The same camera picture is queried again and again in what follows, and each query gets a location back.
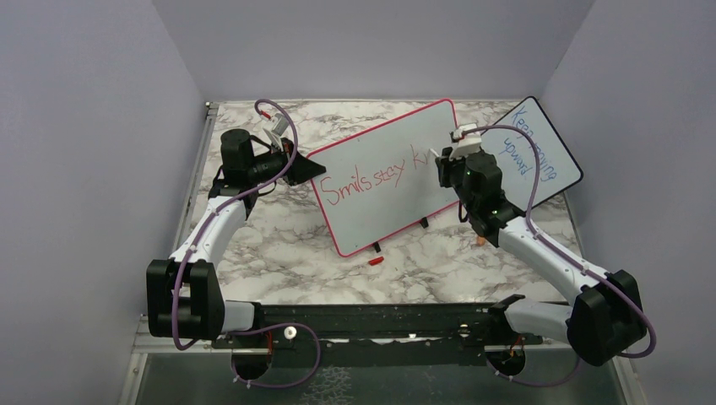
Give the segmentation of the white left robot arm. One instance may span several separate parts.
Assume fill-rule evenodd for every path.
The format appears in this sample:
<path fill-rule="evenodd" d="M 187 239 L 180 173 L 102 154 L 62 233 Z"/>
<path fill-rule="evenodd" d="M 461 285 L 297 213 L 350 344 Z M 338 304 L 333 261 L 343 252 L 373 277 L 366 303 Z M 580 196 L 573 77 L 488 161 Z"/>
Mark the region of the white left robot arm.
<path fill-rule="evenodd" d="M 234 234 L 245 225 L 261 193 L 283 179 L 290 186 L 326 173 L 326 168 L 280 138 L 262 154 L 258 137 L 243 129 L 220 137 L 222 165 L 209 190 L 207 207 L 188 239 L 169 258 L 146 271 L 149 332 L 157 338 L 215 340 L 233 332 L 243 345 L 262 342 L 265 324 L 257 303 L 225 300 L 216 268 Z"/>

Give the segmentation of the red marker cap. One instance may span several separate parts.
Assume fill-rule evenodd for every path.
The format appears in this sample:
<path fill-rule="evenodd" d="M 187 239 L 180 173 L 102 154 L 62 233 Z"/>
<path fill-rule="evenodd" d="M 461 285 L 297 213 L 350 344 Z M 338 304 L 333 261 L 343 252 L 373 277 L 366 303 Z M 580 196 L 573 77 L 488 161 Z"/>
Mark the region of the red marker cap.
<path fill-rule="evenodd" d="M 384 261 L 384 257 L 383 257 L 383 256 L 379 256 L 379 257 L 375 257 L 375 258 L 371 259 L 371 260 L 368 262 L 368 264 L 369 264 L 370 266 L 376 266 L 377 264 L 380 264 L 380 263 L 382 263 L 383 261 Z"/>

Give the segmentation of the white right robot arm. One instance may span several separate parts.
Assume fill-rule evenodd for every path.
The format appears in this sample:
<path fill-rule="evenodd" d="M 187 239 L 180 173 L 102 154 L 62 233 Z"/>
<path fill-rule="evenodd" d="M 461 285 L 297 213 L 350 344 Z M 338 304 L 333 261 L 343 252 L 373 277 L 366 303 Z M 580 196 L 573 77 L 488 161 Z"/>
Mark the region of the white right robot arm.
<path fill-rule="evenodd" d="M 494 341 L 534 334 L 567 343 L 581 360 L 599 366 L 627 356 L 630 346 L 651 334 L 630 273 L 591 264 L 538 229 L 506 199 L 494 156 L 478 151 L 455 159 L 452 154 L 446 147 L 435 162 L 440 186 L 458 196 L 459 220 L 536 271 L 566 300 L 564 305 L 522 296 L 504 300 L 486 323 Z"/>

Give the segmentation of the pink framed whiteboard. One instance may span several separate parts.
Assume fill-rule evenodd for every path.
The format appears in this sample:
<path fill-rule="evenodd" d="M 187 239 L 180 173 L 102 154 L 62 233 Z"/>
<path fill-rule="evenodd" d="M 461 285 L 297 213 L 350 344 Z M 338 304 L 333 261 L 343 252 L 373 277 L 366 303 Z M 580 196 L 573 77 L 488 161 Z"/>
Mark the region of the pink framed whiteboard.
<path fill-rule="evenodd" d="M 308 154 L 327 169 L 311 185 L 340 257 L 456 204 L 429 151 L 449 144 L 456 126 L 453 102 L 442 99 Z"/>

